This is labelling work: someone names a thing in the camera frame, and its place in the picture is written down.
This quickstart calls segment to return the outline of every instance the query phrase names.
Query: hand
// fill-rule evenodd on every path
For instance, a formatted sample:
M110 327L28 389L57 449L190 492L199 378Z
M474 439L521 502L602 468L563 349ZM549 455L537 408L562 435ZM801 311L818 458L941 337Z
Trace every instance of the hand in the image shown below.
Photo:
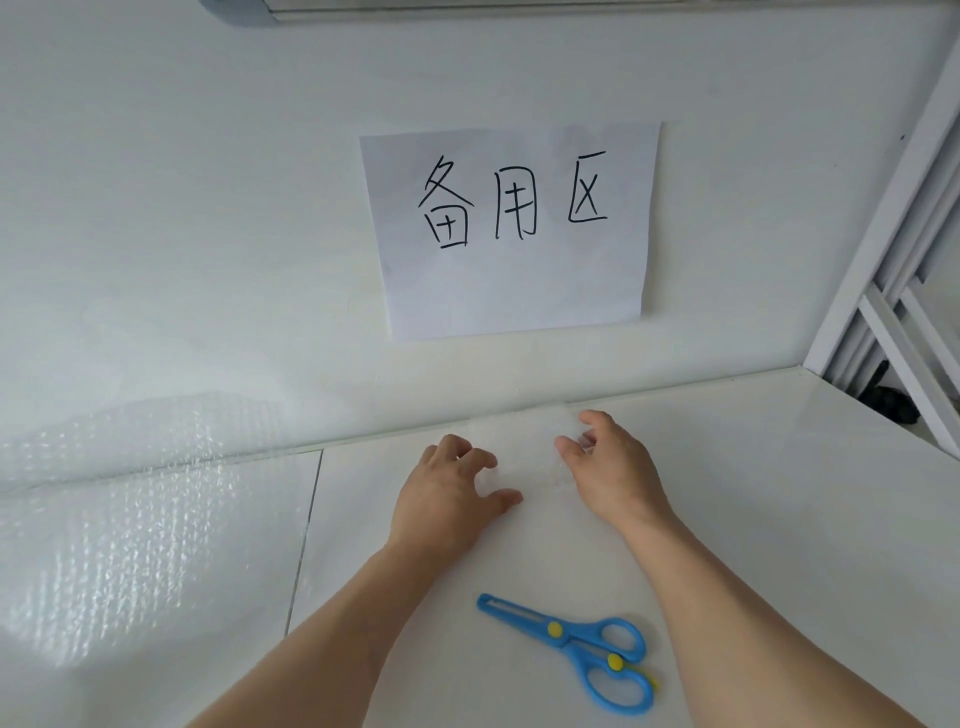
M647 448L606 412L588 409L580 421L591 425L584 449L568 437L554 446L577 481L589 509L621 533L629 522L677 522Z
M512 489L477 495L477 474L495 467L493 453L456 435L424 450L396 499L387 547L412 550L441 569L452 565L495 518L523 500Z

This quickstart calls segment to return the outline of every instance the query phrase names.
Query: paper sign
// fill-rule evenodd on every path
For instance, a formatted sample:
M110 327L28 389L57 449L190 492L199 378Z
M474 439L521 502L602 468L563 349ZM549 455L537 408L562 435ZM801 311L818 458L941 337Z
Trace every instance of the paper sign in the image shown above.
M361 137L393 339L637 318L659 134Z

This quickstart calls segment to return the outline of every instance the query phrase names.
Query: forearm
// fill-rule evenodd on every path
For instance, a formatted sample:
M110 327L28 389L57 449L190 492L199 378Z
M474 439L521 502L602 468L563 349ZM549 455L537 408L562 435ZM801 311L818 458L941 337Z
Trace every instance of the forearm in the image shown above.
M357 728L391 647L441 573L384 548L190 728Z
M666 617L698 728L916 728L805 638L679 522L621 529Z

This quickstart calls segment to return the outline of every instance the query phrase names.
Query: blue scissors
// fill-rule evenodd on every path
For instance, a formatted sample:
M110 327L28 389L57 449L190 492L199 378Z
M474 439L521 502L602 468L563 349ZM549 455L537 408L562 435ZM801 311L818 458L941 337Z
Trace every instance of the blue scissors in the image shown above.
M639 716L654 704L655 683L636 667L636 663L646 657L647 644L640 631L625 619L611 617L588 623L564 621L488 594L477 599L477 609L562 650L576 667L590 697L601 707L622 716ZM634 646L625 649L604 640L603 631L610 626L629 632L634 638ZM616 680L632 680L640 685L640 701L634 705L622 705L608 699L589 681L589 674L598 669Z

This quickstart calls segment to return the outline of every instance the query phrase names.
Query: left hand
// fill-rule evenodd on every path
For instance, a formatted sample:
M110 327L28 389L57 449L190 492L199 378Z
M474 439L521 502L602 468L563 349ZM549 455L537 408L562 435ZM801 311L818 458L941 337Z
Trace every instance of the left hand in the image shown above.
M441 569L467 553L484 529L523 500L503 489L477 495L474 479L496 457L456 435L423 451L396 499L387 548L413 552Z

